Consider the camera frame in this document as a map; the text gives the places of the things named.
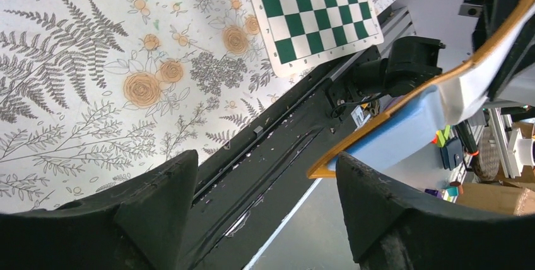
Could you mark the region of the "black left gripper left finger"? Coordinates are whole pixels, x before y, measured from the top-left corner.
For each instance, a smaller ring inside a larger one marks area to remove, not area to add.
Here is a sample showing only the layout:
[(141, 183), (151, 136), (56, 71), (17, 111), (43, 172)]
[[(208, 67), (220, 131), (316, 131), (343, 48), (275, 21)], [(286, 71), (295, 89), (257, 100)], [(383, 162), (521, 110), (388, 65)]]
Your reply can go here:
[(1, 215), (2, 269), (177, 269), (198, 154), (54, 210)]

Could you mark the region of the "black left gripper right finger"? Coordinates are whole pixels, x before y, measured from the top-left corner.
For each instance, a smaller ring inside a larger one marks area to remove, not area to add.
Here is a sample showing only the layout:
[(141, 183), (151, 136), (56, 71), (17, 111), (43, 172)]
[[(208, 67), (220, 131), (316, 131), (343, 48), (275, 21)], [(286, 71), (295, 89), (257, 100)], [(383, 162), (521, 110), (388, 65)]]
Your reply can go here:
[(336, 182), (353, 261), (362, 269), (533, 269), (534, 216), (433, 197), (348, 153)]

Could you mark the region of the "orange leather card holder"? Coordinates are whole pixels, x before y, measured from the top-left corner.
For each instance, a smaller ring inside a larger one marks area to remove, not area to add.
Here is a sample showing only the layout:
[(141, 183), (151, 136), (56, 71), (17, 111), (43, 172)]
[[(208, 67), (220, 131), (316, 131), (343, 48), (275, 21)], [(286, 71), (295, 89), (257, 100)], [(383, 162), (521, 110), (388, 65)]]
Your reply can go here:
[(410, 91), (394, 106), (348, 135), (340, 143), (334, 145), (308, 169), (307, 177), (310, 179), (335, 177), (336, 164), (342, 154), (348, 154), (344, 151), (345, 148), (348, 148), (351, 144), (385, 123), (410, 100), (416, 98), (433, 85), (437, 86), (440, 91), (445, 126), (456, 125), (470, 118), (486, 101), (489, 101), (489, 98), (484, 96), (486, 87), (496, 75), (498, 65), (505, 59), (506, 53), (511, 49), (522, 27), (532, 16), (534, 16), (534, 8), (530, 10), (530, 15), (523, 18), (520, 25), (514, 27), (512, 33), (506, 36), (504, 43), (500, 44), (496, 51), (482, 61), (473, 61), (471, 55), (469, 59), (454, 69)]

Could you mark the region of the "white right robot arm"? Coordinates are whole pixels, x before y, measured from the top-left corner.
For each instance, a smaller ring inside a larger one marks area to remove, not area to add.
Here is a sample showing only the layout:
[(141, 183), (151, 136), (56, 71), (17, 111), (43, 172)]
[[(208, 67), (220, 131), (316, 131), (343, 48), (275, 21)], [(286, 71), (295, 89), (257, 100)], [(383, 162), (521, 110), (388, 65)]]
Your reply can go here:
[[(459, 15), (476, 18), (477, 23), (471, 35), (474, 52), (483, 50), (506, 19), (522, 0), (463, 0)], [(348, 107), (372, 103), (389, 95), (400, 97), (436, 78), (442, 73), (437, 66), (438, 53), (445, 46), (437, 39), (425, 37), (403, 37), (392, 43), (385, 59), (362, 64), (352, 64), (345, 81), (353, 85), (359, 101), (343, 102), (333, 108), (331, 117), (338, 118)], [(486, 87), (484, 96), (495, 100), (506, 86), (518, 75), (534, 64), (534, 18), (530, 17), (522, 27), (513, 46), (506, 53), (498, 71)]]

